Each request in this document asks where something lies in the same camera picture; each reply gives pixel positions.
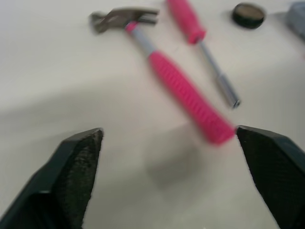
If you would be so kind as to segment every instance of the screwdriver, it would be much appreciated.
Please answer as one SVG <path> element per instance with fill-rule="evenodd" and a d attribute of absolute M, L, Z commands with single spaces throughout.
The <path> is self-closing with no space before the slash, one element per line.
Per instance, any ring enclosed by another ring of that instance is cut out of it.
<path fill-rule="evenodd" d="M 241 103 L 241 100 L 231 86 L 226 74 L 220 69 L 212 54 L 204 44 L 203 39 L 206 35 L 206 30 L 200 25 L 191 5 L 187 0 L 167 0 L 167 4 L 180 29 L 185 34 L 187 42 L 190 44 L 198 44 L 210 65 L 213 67 L 216 73 L 217 82 L 219 83 L 229 106 L 231 108 L 237 108 Z"/>

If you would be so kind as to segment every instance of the metal shaft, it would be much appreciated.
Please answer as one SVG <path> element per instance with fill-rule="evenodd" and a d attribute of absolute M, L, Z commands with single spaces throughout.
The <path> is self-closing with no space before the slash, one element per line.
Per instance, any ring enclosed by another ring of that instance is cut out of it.
<path fill-rule="evenodd" d="M 205 46 L 204 42 L 202 41 L 202 42 L 198 42 L 198 43 L 199 43 L 199 46 L 201 47 L 201 50 L 203 51 L 206 58 L 210 62 L 211 66 L 213 67 L 214 71 L 216 72 L 217 82 L 219 83 L 219 85 L 223 91 L 223 94 L 225 95 L 229 105 L 232 108 L 237 108 L 239 106 L 239 104 L 241 103 L 241 101 L 240 101 L 238 95 L 236 94 L 235 90 L 231 86 L 230 82 L 228 81 L 225 73 L 223 73 L 221 71 L 218 64 L 212 57 L 212 54 L 210 53 L 208 48 Z"/>
<path fill-rule="evenodd" d="M 150 56 L 151 53 L 157 50 L 154 44 L 145 36 L 145 34 L 138 27 L 132 30 L 131 34 L 144 49 L 147 56 Z"/>

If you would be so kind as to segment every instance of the gray object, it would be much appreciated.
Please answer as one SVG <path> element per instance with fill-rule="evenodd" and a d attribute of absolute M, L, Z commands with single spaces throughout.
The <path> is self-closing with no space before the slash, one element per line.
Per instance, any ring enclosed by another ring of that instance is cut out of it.
<path fill-rule="evenodd" d="M 305 2 L 296 2 L 290 7 L 286 23 L 305 40 Z"/>

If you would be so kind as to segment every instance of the pink handle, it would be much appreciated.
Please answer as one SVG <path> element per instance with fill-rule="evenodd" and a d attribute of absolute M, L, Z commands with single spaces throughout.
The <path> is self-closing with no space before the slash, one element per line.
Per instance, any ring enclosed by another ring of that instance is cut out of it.
<path fill-rule="evenodd" d="M 204 39 L 206 30 L 187 0 L 167 0 L 167 4 L 189 43 L 195 44 Z"/>
<path fill-rule="evenodd" d="M 177 66 L 159 51 L 149 56 L 149 63 L 212 143 L 221 144 L 234 136 L 234 128 L 200 96 Z"/>

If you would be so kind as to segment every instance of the pink screwdriver handle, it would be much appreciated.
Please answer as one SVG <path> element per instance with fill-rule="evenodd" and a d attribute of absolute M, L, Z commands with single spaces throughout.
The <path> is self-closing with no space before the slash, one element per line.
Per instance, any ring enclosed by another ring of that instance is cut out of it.
<path fill-rule="evenodd" d="M 234 136 L 234 128 L 202 98 L 185 74 L 159 51 L 148 57 L 156 75 L 193 117 L 206 137 L 220 145 Z"/>
<path fill-rule="evenodd" d="M 195 44 L 204 39 L 206 30 L 187 0 L 167 0 L 167 4 L 189 43 Z"/>

